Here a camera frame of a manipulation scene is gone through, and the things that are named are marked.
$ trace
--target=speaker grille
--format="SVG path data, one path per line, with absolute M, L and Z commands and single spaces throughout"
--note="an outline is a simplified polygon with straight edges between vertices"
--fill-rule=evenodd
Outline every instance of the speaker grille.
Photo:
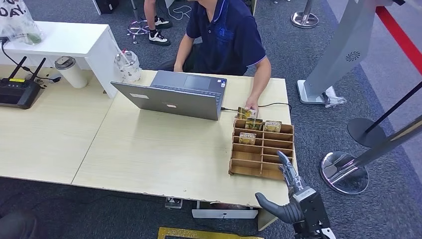
M 352 62 L 357 60 L 360 57 L 360 52 L 358 51 L 352 51 L 346 56 L 347 62 Z

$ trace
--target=plastic bag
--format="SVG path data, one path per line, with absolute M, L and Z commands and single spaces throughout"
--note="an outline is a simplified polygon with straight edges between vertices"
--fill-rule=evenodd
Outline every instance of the plastic bag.
M 332 87 L 328 88 L 322 94 L 322 98 L 325 101 L 325 108 L 335 107 L 337 105 L 345 104 L 347 102 L 344 97 L 338 97 Z
M 42 41 L 42 33 L 31 17 L 23 0 L 0 0 L 1 36 L 11 41 L 36 45 Z

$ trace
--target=laptop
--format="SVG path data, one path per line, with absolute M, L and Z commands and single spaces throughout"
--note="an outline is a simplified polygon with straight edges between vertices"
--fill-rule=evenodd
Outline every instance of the laptop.
M 140 109 L 218 120 L 227 79 L 158 71 L 149 87 L 111 84 Z

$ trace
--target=sneaker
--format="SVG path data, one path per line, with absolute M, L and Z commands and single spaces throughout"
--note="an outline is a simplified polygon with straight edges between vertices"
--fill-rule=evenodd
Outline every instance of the sneaker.
M 169 39 L 161 35 L 161 31 L 157 31 L 153 37 L 149 34 L 149 42 L 159 46 L 170 46 L 171 42 Z
M 172 27 L 173 24 L 170 21 L 165 20 L 164 18 L 157 17 L 155 21 L 155 28 L 156 29 L 164 29 Z

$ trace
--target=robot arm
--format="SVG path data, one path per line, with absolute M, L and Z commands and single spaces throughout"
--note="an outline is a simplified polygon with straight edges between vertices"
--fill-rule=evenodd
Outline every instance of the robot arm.
M 290 203 L 279 206 L 262 193 L 256 193 L 259 205 L 283 222 L 293 224 L 296 239 L 335 239 L 321 195 L 305 185 L 287 156 L 280 151 L 277 154 L 282 163 L 280 170 L 289 188 Z

